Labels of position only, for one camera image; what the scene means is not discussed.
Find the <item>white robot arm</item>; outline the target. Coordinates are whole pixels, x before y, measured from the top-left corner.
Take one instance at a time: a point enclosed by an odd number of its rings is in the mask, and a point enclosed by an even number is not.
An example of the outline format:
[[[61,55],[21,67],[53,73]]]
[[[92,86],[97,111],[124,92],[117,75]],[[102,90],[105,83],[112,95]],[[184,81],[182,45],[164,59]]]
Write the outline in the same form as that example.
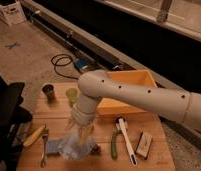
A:
[[[113,80],[104,70],[82,74],[80,90],[71,116],[80,126],[90,125],[103,98],[139,107],[201,132],[201,94],[185,90],[156,88]]]

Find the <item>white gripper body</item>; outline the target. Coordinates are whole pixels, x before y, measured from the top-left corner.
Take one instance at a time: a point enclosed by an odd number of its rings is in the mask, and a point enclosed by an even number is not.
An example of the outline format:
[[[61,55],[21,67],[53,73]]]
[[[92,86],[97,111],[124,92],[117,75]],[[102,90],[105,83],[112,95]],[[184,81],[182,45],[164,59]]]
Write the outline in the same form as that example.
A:
[[[72,111],[71,116],[68,118],[66,129],[70,130],[75,125],[78,126],[78,144],[83,145],[86,143],[90,136],[94,121],[94,114],[85,114],[82,112]]]

